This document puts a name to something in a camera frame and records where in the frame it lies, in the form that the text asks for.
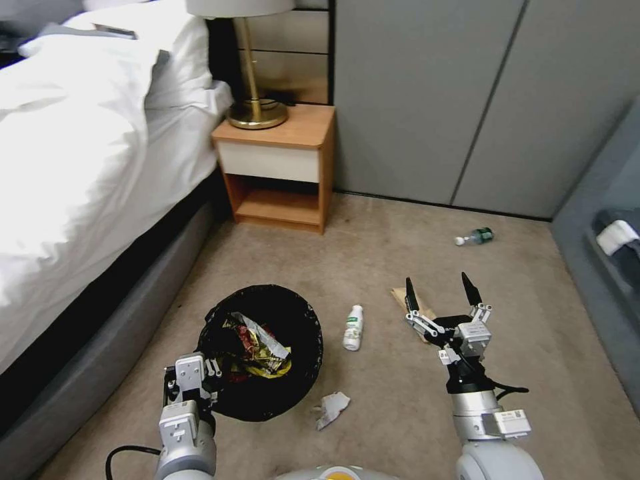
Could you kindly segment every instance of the brass lamp base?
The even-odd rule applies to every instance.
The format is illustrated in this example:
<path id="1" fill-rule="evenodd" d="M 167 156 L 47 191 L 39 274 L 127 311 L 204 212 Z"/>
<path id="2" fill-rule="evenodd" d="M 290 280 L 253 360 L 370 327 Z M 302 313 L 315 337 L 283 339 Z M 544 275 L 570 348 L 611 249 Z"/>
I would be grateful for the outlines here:
<path id="1" fill-rule="evenodd" d="M 227 112 L 227 120 L 234 127 L 262 130 L 280 125 L 287 120 L 287 106 L 275 100 L 260 99 L 258 105 L 251 100 L 234 103 Z"/>

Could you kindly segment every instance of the water bottle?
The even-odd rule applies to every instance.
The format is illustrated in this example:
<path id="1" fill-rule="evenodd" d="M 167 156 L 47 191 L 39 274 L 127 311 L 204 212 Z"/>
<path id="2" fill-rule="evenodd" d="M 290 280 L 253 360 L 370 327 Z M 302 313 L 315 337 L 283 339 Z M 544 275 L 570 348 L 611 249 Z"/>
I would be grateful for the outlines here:
<path id="1" fill-rule="evenodd" d="M 347 318 L 347 328 L 345 337 L 342 339 L 342 346 L 347 350 L 356 351 L 360 349 L 360 339 L 362 338 L 362 305 L 354 305 Z"/>
<path id="2" fill-rule="evenodd" d="M 472 230 L 468 237 L 456 237 L 455 244 L 460 246 L 466 243 L 475 243 L 481 245 L 493 240 L 493 232 L 488 227 Z"/>

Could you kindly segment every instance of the white drawer front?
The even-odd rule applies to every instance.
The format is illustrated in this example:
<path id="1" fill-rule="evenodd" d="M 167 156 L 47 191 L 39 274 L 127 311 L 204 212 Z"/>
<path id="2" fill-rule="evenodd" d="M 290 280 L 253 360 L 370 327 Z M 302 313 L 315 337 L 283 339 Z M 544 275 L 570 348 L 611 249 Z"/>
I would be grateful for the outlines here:
<path id="1" fill-rule="evenodd" d="M 226 173 L 318 183 L 318 150 L 219 141 Z"/>

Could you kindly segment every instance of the black trash bag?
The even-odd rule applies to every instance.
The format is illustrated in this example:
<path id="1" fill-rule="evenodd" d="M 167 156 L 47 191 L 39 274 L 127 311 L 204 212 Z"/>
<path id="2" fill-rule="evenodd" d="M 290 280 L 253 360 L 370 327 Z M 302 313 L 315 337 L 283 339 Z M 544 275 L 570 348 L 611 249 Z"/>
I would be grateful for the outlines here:
<path id="1" fill-rule="evenodd" d="M 279 285 L 252 285 L 231 294 L 207 314 L 197 348 L 205 358 L 220 358 L 224 352 L 241 354 L 238 336 L 222 328 L 233 312 L 242 313 L 290 347 L 291 368 L 278 378 L 250 375 L 244 381 L 224 382 L 213 410 L 238 420 L 268 420 L 302 400 L 318 378 L 323 353 L 320 323 L 312 306 L 296 292 Z M 222 363 L 223 379 L 228 379 L 232 362 Z"/>

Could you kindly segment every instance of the yellow button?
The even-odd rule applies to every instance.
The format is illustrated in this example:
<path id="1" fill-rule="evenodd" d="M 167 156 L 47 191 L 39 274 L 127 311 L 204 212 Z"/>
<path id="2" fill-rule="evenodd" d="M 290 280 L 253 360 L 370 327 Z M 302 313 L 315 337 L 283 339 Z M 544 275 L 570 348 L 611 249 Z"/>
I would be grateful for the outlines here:
<path id="1" fill-rule="evenodd" d="M 333 472 L 327 477 L 327 480 L 355 480 L 346 472 Z"/>

